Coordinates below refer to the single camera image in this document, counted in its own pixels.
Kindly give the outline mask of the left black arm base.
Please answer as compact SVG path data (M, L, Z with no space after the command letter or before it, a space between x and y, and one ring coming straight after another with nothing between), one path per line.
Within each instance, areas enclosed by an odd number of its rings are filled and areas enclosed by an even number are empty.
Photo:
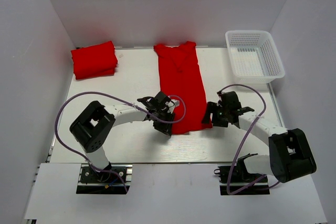
M132 179L132 165L116 165L111 170L118 173L129 190ZM113 173L100 173L89 165L82 164L79 172L76 194L78 195L126 195L120 178Z

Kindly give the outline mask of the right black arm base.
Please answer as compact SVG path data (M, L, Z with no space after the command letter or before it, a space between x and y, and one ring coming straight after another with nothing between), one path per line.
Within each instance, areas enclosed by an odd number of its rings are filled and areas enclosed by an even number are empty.
M218 166L214 170L214 175L219 177L219 189L221 196L228 196L227 193L227 181L230 166ZM251 174L247 175L245 178L238 172L237 168L234 168L231 181L230 181L230 191L236 191L241 187L255 181L261 177L261 174ZM236 196L251 196L251 195L269 195L270 189L268 184L268 178L265 177L254 185L240 191Z

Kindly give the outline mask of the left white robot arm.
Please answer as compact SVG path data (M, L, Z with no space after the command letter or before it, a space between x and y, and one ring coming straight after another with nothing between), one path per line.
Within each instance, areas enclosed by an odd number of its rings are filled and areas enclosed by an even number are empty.
M93 176L101 182L110 178L110 162L106 157L103 144L113 127L142 121L153 121L153 127L168 136L172 135L174 109L180 105L163 92L155 97L137 99L144 107L137 105L113 105L106 107L99 101L92 101L74 120L69 130L94 166Z

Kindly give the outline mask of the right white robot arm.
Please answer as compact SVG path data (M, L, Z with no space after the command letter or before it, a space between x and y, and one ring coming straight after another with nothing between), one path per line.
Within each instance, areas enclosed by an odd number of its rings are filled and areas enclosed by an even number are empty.
M269 148L267 155L247 154L238 158L233 173L250 181L256 174L274 176L279 182L313 174L317 165L307 137L301 129L289 130L243 107L234 91L219 92L218 102L208 102L203 123L228 127L230 124L261 140Z

